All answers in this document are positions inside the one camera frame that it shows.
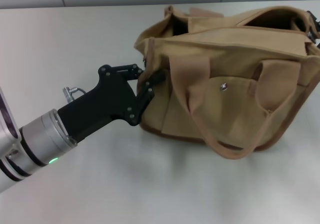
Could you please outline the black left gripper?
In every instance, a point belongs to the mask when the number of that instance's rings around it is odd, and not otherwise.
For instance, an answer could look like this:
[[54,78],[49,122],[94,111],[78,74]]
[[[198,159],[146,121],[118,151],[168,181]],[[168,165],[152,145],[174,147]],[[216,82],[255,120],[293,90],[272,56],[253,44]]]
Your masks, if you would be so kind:
[[81,142],[114,120],[124,120],[131,126],[139,125],[155,96],[154,87],[166,79],[163,70],[153,73],[135,96],[128,81],[137,80],[143,72],[137,64],[100,67],[98,84],[58,109],[68,135]]

